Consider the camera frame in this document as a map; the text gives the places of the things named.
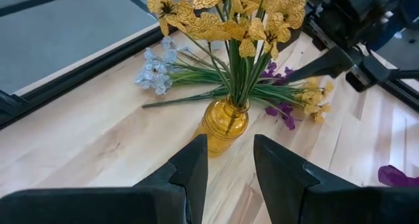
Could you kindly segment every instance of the light wood grain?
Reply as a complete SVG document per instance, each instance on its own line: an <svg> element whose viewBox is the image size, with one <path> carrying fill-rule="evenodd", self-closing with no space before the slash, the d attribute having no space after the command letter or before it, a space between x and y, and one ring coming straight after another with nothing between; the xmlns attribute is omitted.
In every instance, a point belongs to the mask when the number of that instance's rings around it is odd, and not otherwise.
<svg viewBox="0 0 419 224"><path fill-rule="evenodd" d="M206 56L182 34L173 38ZM151 48L162 53L160 45ZM280 53L278 71L302 67L320 54L302 34ZM227 59L222 50L217 55ZM141 105L213 86L174 88L155 96L133 83L144 61L140 52L0 131L0 196L33 187L131 186L180 150L209 102ZM246 133L223 156L208 161L204 223L270 223L255 178L255 134L358 185L380 185L377 170L387 164L419 176L419 115L380 87L358 94L343 75L334 82L324 124L297 111L301 121L289 131L281 119L252 104Z"/></svg>

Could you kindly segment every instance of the purple flower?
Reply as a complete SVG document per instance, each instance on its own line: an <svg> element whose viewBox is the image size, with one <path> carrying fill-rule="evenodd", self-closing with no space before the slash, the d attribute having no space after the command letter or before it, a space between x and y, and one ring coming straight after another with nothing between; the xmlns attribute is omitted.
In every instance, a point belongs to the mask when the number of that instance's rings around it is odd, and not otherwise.
<svg viewBox="0 0 419 224"><path fill-rule="evenodd" d="M277 68L277 65L275 62L273 62L272 60L269 60L268 62L268 71L270 73L273 73L275 71L275 69Z"/></svg>
<svg viewBox="0 0 419 224"><path fill-rule="evenodd" d="M266 114L270 115L270 116L278 116L279 114L281 114L281 118L283 119L285 125L288 127L288 129L290 130L294 130L295 129L295 119L294 117L291 116L291 113L293 112L293 106L290 103L279 103L276 106L278 109L281 110L278 111L277 109L273 108L273 107L267 107L265 109Z"/></svg>
<svg viewBox="0 0 419 224"><path fill-rule="evenodd" d="M277 74L274 75L274 72L275 72L276 68L277 68L276 63L269 60L268 67L267 67L268 71L263 71L259 77L261 77L261 78L269 77L269 78L274 78L276 80L262 81L262 83L271 83L272 81L274 81L272 83L274 86L281 86L283 81L286 80L286 78L288 78L288 75L292 74L294 72L294 70L292 70L288 67L285 67L285 75L284 76L281 73L277 73Z"/></svg>
<svg viewBox="0 0 419 224"><path fill-rule="evenodd" d="M278 116L278 113L279 113L277 109L274 109L273 107L270 107L270 106L266 107L264 110L266 111L267 115L270 115L273 117Z"/></svg>
<svg viewBox="0 0 419 224"><path fill-rule="evenodd" d="M408 177L392 165L378 169L378 180L390 187L419 187L419 177Z"/></svg>

